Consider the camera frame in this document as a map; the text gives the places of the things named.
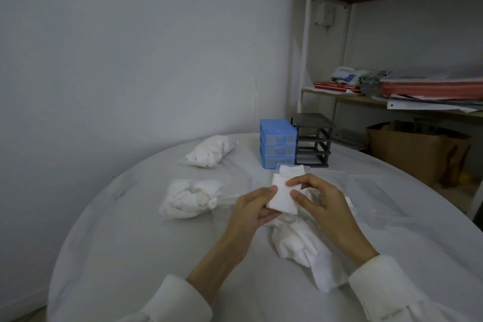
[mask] electrical outlet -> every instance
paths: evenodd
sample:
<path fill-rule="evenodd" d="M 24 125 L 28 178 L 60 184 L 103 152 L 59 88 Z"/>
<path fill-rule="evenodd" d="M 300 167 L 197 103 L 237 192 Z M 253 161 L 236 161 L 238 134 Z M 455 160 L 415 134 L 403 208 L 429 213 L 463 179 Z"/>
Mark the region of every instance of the electrical outlet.
<path fill-rule="evenodd" d="M 321 3 L 315 10 L 315 24 L 317 26 L 331 27 L 335 20 L 335 4 Z"/>

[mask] white wall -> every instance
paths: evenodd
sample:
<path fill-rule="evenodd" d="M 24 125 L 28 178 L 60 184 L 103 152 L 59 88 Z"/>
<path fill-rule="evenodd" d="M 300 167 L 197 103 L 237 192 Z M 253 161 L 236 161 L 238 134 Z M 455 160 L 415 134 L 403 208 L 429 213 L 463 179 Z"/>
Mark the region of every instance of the white wall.
<path fill-rule="evenodd" d="M 304 0 L 0 5 L 7 320 L 45 303 L 64 238 L 113 177 L 177 143 L 252 132 L 290 110 L 303 28 L 293 7 Z"/>
<path fill-rule="evenodd" d="M 398 69 L 407 66 L 451 66 L 483 61 L 481 0 L 379 0 L 353 6 L 345 64 L 356 68 Z M 328 78 L 340 57 L 344 11 L 328 32 L 313 27 L 308 70 L 312 80 Z M 331 99 L 321 110 L 331 114 Z M 336 123 L 359 132 L 393 119 L 412 120 L 412 114 L 338 105 Z M 483 176 L 483 127 L 444 121 L 442 126 L 474 137 L 466 170 Z"/>

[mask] round table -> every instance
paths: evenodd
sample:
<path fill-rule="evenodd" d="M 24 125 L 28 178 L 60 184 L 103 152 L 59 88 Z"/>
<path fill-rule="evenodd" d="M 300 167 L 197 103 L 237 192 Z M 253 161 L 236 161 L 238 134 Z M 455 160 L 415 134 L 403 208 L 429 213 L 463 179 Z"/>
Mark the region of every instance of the round table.
<path fill-rule="evenodd" d="M 214 169 L 179 164 L 200 141 L 178 145 L 133 166 L 87 206 L 71 229 L 54 269 L 51 322 L 116 321 L 140 310 L 166 274 L 186 277 L 220 237 L 226 220 L 207 212 L 167 221 L 158 214 L 172 179 L 246 179 L 270 184 L 261 166 L 259 134 L 234 135 L 238 145 Z M 408 174 L 333 144 L 329 169 L 382 175 L 384 189 L 404 212 L 438 233 L 428 240 L 404 227 L 361 229 L 380 253 L 393 255 L 433 300 L 483 320 L 483 233 L 453 205 Z M 319 291 L 310 270 L 278 257 L 270 229 L 257 231 L 244 261 L 213 304 L 219 321 L 365 321 L 348 285 Z"/>

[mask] empty black organizer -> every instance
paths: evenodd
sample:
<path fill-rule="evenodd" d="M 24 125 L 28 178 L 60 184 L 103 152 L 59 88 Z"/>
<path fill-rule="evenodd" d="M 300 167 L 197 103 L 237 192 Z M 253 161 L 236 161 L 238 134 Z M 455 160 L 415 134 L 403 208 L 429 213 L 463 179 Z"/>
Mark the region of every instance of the empty black organizer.
<path fill-rule="evenodd" d="M 290 123 L 297 130 L 295 164 L 309 167 L 328 167 L 330 143 L 335 124 L 321 113 L 293 113 Z M 300 135 L 300 130 L 312 131 L 312 135 Z"/>

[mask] brown paper bag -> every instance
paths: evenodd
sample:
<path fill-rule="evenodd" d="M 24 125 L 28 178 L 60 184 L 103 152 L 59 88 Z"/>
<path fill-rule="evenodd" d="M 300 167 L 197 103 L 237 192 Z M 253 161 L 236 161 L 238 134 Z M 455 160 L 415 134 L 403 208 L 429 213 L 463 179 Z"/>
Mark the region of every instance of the brown paper bag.
<path fill-rule="evenodd" d="M 414 123 L 407 122 L 398 122 L 398 131 L 389 123 L 369 126 L 369 153 L 426 185 L 457 185 L 470 136 L 443 128 L 435 135 L 415 134 L 413 128 Z"/>

